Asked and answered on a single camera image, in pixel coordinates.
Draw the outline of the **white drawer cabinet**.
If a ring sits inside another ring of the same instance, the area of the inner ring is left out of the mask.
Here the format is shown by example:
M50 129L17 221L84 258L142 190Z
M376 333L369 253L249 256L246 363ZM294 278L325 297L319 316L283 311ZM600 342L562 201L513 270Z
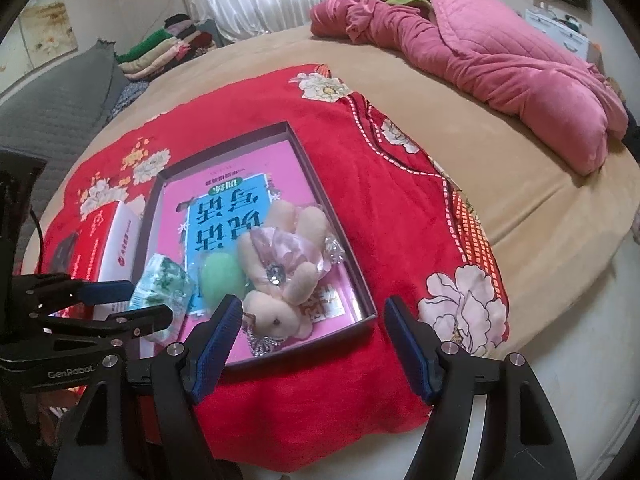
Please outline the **white drawer cabinet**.
M547 15L529 9L525 10L524 18L529 25L546 34L568 52L574 53L574 55L586 62L594 65L600 64L600 50L580 32L575 32L574 29L559 21L552 20Z

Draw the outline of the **green egg sponge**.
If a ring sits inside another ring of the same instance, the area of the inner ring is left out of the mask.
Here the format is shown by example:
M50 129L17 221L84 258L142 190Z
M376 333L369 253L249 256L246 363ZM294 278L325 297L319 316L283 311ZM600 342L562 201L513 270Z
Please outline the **green egg sponge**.
M215 310L225 296L243 299L247 279L237 258L228 252L211 252L200 269L200 293L207 309Z

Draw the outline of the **framed wall picture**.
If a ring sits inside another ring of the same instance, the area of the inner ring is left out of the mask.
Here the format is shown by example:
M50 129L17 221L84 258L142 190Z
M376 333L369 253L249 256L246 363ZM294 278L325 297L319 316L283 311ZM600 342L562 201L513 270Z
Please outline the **framed wall picture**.
M63 0L29 0L18 22L33 68L45 66L78 49Z

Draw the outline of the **green patterned tissue pack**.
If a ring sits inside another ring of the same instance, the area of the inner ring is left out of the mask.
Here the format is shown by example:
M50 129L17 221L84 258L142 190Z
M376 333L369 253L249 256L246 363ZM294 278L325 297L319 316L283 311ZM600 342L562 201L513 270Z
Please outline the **green patterned tissue pack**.
M172 312L172 321L164 330L146 339L154 344L168 344L178 339L189 311L195 284L182 266L161 254L152 255L134 288L127 310L139 310L163 304Z

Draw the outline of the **grey quilted headboard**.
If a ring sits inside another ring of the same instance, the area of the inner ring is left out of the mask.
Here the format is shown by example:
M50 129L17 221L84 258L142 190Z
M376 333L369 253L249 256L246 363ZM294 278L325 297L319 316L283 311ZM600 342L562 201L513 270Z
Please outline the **grey quilted headboard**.
M47 162L32 190L35 214L43 213L70 168L105 127L127 84L114 44L99 40L1 104L2 148Z

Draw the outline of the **red floral blanket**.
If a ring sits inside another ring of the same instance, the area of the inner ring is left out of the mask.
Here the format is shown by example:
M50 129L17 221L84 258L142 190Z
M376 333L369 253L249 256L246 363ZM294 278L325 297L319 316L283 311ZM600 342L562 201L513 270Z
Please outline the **red floral blanket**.
M227 162L174 188L160 252L229 242L254 290L245 307L258 335L296 344L292 356L228 370L198 407L216 457L293 471L367 434L416 428L430 411L410 390L381 325L311 349L311 294L334 270L326 238L336 214L373 302L404 298L420 321L473 356L508 336L509 303L487 237L457 185L423 148L324 65L229 84L151 119L84 162L47 229L44 260L99 209L149 209L160 173L206 148L286 122L330 200L304 190L288 153Z

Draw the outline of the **stack of folded clothes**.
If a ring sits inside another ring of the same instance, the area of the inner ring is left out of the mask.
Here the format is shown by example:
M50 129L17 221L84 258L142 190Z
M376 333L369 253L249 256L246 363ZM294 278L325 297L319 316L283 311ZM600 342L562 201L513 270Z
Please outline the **stack of folded clothes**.
M215 35L192 21L188 14L166 18L157 29L128 52L116 55L116 62L131 82L151 82L160 75L216 49Z

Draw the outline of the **beige teddy bear plush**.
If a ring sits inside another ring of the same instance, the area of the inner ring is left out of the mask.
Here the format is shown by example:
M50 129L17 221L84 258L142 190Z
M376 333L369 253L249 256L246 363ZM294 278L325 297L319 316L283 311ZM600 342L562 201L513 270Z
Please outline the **beige teddy bear plush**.
M300 308L331 270L326 213L286 200L270 205L264 223L236 242L241 268L252 290L243 299L245 324L257 338L304 340L312 323Z

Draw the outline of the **red tissue box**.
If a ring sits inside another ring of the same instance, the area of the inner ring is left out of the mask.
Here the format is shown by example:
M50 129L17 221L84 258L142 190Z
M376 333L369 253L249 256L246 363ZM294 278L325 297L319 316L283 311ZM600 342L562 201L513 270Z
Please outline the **red tissue box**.
M130 281L140 226L121 200L99 206L58 243L47 271L96 283Z

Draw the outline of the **pink quilted duvet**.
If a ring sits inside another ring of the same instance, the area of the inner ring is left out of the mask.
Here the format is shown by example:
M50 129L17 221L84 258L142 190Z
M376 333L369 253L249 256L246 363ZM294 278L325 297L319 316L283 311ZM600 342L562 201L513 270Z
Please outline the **pink quilted duvet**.
M516 116L578 174L598 170L628 114L596 66L500 0L322 0L310 30L400 52L502 114Z

